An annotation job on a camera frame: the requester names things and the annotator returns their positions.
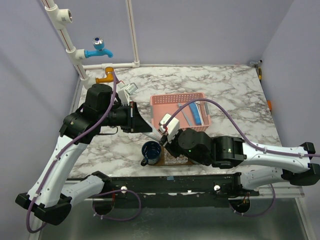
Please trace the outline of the pink perforated plastic basket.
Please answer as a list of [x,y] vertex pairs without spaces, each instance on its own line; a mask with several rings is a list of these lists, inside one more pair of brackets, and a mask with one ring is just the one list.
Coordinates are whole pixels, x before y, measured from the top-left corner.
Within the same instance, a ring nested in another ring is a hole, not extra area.
[[[159,122],[163,116],[168,113],[172,115],[179,109],[180,106],[194,99],[204,99],[205,94],[203,92],[189,92],[189,93],[172,93],[172,94],[158,94],[150,97],[150,111],[151,111],[151,123],[158,129]],[[179,120],[180,128],[185,130],[192,128],[196,131],[205,131],[211,125],[211,117],[206,114],[204,101],[196,101],[197,106],[201,113],[203,125],[188,126],[184,116],[179,112],[175,118]]]

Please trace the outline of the dark blue mug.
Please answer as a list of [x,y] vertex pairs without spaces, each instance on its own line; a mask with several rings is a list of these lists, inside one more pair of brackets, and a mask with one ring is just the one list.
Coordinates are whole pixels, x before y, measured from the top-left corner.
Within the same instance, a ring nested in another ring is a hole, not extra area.
[[155,165],[161,159],[162,148],[156,141],[148,141],[141,148],[141,154],[143,156],[140,162],[141,166]]

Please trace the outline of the brown oval wooden tray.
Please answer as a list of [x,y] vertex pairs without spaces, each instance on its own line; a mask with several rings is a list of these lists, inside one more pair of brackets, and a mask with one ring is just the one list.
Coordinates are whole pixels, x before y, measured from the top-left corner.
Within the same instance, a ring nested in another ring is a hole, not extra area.
[[161,154],[159,161],[155,164],[155,166],[188,166],[194,165],[188,157],[180,155],[178,157],[173,157],[170,153],[165,149],[161,148]]

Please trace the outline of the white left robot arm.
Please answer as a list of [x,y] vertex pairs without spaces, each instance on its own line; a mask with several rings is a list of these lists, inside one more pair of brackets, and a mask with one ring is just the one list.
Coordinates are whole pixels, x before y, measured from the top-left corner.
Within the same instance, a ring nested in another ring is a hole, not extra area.
[[59,137],[41,176],[33,187],[20,193],[15,202],[44,223],[61,224],[73,206],[86,198],[107,197],[115,190],[111,178],[96,171],[70,188],[65,188],[72,168],[102,127],[119,127],[123,132],[152,133],[154,127],[142,118],[137,103],[122,105],[120,97],[106,84],[87,90],[85,102],[66,116]]

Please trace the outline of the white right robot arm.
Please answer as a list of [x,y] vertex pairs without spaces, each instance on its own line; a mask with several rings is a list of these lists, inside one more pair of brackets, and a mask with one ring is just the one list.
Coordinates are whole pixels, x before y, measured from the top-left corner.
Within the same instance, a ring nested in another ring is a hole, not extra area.
[[230,183],[230,191],[236,196],[279,182],[312,186],[320,180],[320,166],[311,162],[313,145],[309,142],[298,147],[275,147],[246,142],[240,137],[210,137],[203,131],[188,128],[178,130],[173,138],[163,135],[159,144],[175,158],[183,155],[204,166],[219,169],[261,166],[241,173]]

